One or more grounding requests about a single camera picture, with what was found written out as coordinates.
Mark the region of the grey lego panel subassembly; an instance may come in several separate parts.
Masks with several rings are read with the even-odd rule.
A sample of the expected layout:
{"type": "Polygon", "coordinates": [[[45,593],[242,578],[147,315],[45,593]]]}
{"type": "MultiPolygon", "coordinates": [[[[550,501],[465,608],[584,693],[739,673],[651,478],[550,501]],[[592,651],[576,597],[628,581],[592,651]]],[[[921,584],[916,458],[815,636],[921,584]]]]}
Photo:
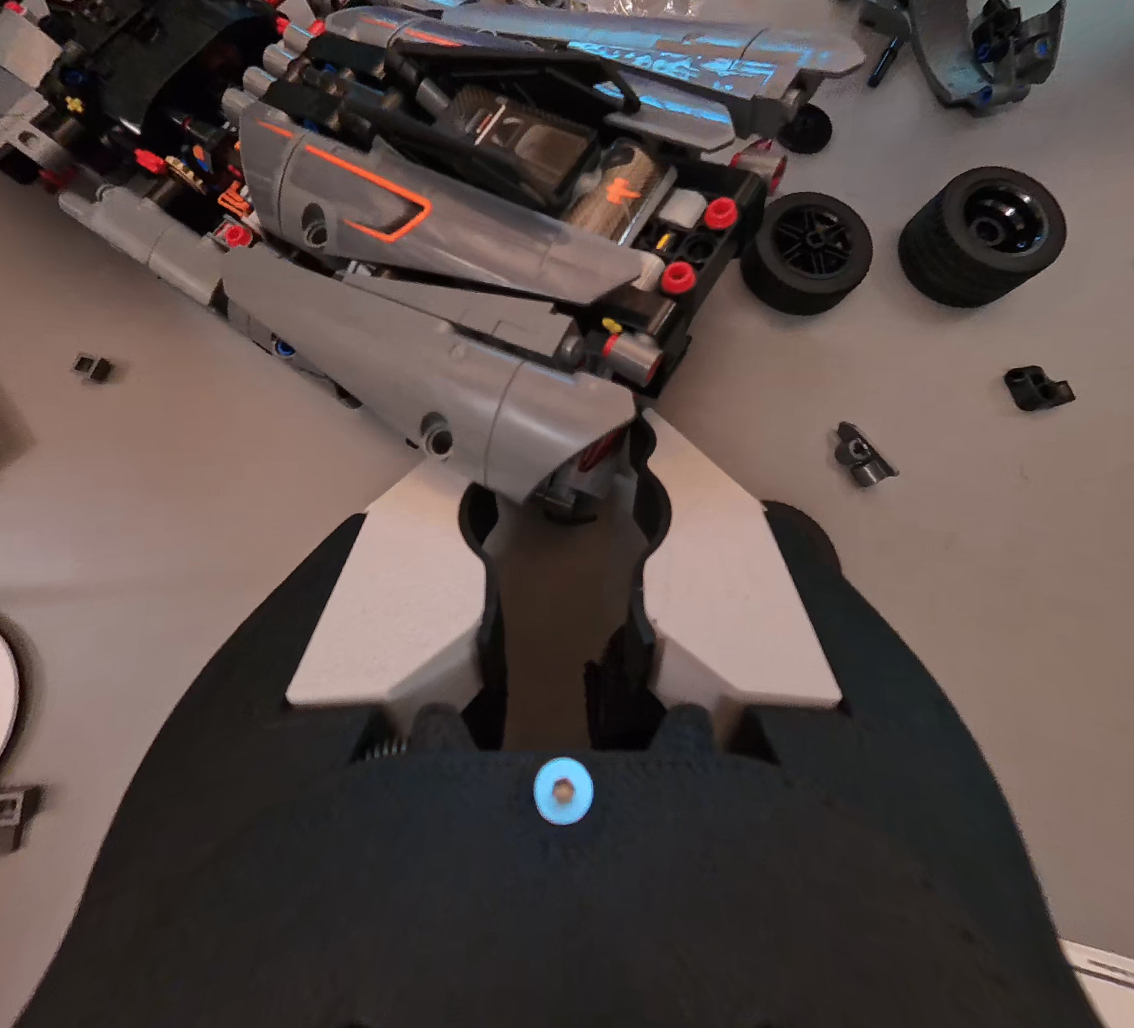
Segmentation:
{"type": "Polygon", "coordinates": [[[975,14],[970,0],[858,0],[858,26],[888,40],[866,85],[879,87],[909,48],[941,107],[990,114],[1052,76],[1066,15],[1067,0],[1029,17],[1012,0],[985,0],[975,14]]]}

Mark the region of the black angled lego connector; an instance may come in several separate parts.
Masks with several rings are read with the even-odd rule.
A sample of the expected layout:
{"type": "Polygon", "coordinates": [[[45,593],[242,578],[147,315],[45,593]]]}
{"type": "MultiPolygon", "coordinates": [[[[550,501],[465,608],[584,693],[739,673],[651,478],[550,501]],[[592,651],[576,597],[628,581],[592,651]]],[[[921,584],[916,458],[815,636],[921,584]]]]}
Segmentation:
{"type": "Polygon", "coordinates": [[[1002,383],[1022,413],[1049,413],[1076,401],[1070,383],[1051,379],[1035,365],[1007,369],[1002,383]]]}

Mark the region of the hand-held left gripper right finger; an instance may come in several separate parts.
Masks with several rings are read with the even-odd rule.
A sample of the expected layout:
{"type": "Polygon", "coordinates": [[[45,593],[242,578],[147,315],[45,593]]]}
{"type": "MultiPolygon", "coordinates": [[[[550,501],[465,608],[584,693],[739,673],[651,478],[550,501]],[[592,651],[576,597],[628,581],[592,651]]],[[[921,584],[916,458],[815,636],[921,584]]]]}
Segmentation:
{"type": "Polygon", "coordinates": [[[843,702],[765,505],[659,413],[631,425],[631,518],[644,550],[626,618],[585,670],[589,744],[646,747],[696,707],[729,746],[747,710],[843,702]]]}

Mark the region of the wide black lego tyre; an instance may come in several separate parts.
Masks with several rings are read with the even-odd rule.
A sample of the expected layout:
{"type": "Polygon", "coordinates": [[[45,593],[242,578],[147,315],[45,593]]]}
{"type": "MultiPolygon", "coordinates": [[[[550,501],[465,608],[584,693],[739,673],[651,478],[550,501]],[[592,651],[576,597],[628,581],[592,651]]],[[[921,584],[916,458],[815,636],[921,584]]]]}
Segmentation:
{"type": "Polygon", "coordinates": [[[953,308],[985,307],[1055,263],[1067,240],[1063,209],[1021,171],[982,167],[957,175],[902,229],[909,284],[953,308]]]}

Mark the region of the dark grey lego clip piece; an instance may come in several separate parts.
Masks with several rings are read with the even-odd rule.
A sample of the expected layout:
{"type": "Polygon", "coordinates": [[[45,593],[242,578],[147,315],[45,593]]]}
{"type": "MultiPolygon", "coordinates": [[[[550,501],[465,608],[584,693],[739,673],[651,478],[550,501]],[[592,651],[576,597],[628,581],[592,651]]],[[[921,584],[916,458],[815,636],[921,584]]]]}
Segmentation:
{"type": "Polygon", "coordinates": [[[835,431],[833,459],[858,488],[874,488],[900,474],[872,444],[858,426],[840,422],[835,431]]]}

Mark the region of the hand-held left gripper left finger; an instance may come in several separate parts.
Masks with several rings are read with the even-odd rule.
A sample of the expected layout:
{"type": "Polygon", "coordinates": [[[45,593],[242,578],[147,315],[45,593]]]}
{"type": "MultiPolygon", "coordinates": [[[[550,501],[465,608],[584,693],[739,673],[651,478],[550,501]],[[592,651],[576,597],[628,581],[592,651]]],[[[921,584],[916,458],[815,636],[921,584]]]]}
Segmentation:
{"type": "Polygon", "coordinates": [[[500,747],[503,603],[485,550],[498,520],[496,495],[441,462],[422,461],[369,505],[288,704],[371,706],[404,736],[420,710],[448,705],[479,747],[500,747]]]}

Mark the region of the white paper sheet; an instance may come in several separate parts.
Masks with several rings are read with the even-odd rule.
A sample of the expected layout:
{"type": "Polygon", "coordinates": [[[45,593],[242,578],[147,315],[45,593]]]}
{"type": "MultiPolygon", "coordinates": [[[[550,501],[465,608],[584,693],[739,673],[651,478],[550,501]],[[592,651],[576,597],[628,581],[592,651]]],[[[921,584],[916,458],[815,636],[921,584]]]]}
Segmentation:
{"type": "Polygon", "coordinates": [[[1133,1026],[1133,959],[1069,938],[1063,952],[1106,1027],[1133,1026]]]}

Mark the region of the white rounded board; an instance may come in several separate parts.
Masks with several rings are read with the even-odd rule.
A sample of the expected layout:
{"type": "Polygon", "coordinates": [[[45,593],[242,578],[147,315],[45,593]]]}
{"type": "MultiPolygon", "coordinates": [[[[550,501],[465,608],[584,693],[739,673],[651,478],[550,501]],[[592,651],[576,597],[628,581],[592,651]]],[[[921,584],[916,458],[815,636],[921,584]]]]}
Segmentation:
{"type": "Polygon", "coordinates": [[[5,759],[22,727],[22,662],[5,629],[1,630],[1,759],[5,759]]]}

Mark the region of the grey flat lego plate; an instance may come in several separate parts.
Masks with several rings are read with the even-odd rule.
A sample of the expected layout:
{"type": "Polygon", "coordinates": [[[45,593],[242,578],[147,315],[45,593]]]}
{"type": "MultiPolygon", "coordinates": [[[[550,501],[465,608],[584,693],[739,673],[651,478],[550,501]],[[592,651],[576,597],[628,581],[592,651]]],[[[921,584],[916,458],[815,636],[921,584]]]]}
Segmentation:
{"type": "Polygon", "coordinates": [[[40,808],[41,785],[14,785],[1,789],[1,855],[22,848],[24,833],[40,808]]]}

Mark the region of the black spoked lego wheel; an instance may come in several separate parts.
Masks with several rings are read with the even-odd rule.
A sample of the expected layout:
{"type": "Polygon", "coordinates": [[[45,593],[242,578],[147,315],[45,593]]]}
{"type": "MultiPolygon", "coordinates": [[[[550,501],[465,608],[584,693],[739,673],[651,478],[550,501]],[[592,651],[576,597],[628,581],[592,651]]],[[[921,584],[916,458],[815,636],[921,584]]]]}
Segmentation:
{"type": "Polygon", "coordinates": [[[741,257],[744,284],[776,312],[812,317],[858,288],[873,260],[868,226],[843,199],[797,192],[767,206],[741,257]]]}
{"type": "Polygon", "coordinates": [[[775,536],[782,540],[784,536],[796,537],[799,544],[805,544],[812,557],[832,569],[836,574],[843,574],[843,561],[824,530],[810,515],[793,505],[764,500],[761,502],[768,523],[773,528],[775,536]]]}

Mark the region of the grey and black lego car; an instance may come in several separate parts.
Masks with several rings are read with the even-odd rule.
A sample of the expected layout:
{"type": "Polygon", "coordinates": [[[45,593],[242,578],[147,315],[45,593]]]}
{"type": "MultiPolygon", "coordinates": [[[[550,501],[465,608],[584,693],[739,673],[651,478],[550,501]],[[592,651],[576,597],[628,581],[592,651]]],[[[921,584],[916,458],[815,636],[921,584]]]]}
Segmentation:
{"type": "Polygon", "coordinates": [[[435,465],[583,517],[862,49],[306,2],[2,0],[2,172],[435,465]]]}

